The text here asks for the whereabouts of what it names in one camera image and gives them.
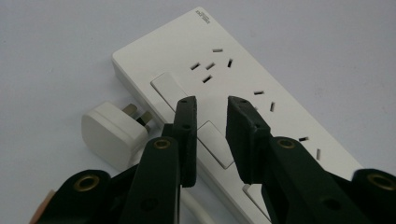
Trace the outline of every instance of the gray background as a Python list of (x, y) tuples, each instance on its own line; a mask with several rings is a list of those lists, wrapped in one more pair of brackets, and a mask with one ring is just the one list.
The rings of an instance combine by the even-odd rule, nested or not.
[[(205, 8), (364, 167), (396, 175), (396, 1), (0, 1), (0, 222), (85, 169), (81, 116), (134, 101), (111, 54)], [(233, 218), (199, 181), (219, 223)], [(182, 222), (196, 222), (183, 208)]]

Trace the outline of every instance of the white surface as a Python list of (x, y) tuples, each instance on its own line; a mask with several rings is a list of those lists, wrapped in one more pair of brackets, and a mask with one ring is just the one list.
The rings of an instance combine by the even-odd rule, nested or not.
[(196, 97), (197, 163), (207, 172), (198, 174), (209, 177), (204, 180), (222, 192), (220, 198), (241, 223), (263, 223), (269, 216), (264, 206), (257, 206), (262, 204), (260, 188), (246, 194), (232, 163), (225, 140), (230, 95), (253, 103), (274, 136), (305, 138), (302, 143), (314, 158), (320, 149), (318, 163), (325, 170), (350, 179), (361, 168), (201, 7), (117, 50), (113, 63), (116, 76), (160, 126), (173, 122), (178, 100), (186, 94)]
[(122, 172), (133, 166), (149, 135), (136, 120), (104, 102), (82, 116), (81, 136), (92, 152)]
[[(394, 1), (4, 0), (1, 223), (26, 223), (49, 189), (79, 171), (116, 173), (85, 147), (80, 133), (81, 116), (94, 106), (134, 100), (114, 77), (111, 53), (198, 6), (364, 167), (396, 175)], [(208, 195), (203, 204), (218, 211), (216, 221), (230, 215), (210, 191), (197, 194)]]

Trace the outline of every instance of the white power strip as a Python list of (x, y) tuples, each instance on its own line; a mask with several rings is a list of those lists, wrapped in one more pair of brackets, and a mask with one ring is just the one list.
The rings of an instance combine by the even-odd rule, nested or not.
[(361, 166), (203, 8), (113, 54), (116, 76), (151, 112), (172, 123), (177, 101), (198, 102), (199, 175), (241, 223), (269, 223), (261, 186), (244, 185), (225, 140), (229, 95), (249, 100), (273, 136), (299, 139), (327, 171), (350, 179)]

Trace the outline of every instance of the power strip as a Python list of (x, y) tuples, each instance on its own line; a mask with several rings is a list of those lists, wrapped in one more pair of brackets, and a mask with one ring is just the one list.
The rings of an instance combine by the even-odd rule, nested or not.
[(203, 8), (113, 54), (116, 76), (151, 112), (172, 123), (177, 101), (198, 102), (199, 175), (241, 223), (270, 223), (261, 186), (244, 185), (225, 140), (229, 95), (249, 100), (273, 136), (298, 139), (327, 171), (350, 179), (361, 166)]

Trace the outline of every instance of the power plug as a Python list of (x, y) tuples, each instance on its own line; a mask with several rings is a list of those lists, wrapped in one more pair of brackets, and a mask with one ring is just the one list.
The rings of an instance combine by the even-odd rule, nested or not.
[(87, 147), (119, 171), (133, 165), (136, 152), (148, 141), (146, 124), (151, 115), (146, 112), (134, 120), (136, 110), (135, 105), (120, 110), (104, 102), (81, 119), (82, 139)]
[(241, 223), (269, 223), (261, 186), (244, 185), (225, 140), (227, 98), (249, 100), (275, 136), (298, 139), (327, 171), (350, 179), (361, 166), (203, 8), (113, 54), (116, 76), (163, 126), (176, 102), (198, 104), (198, 174)]

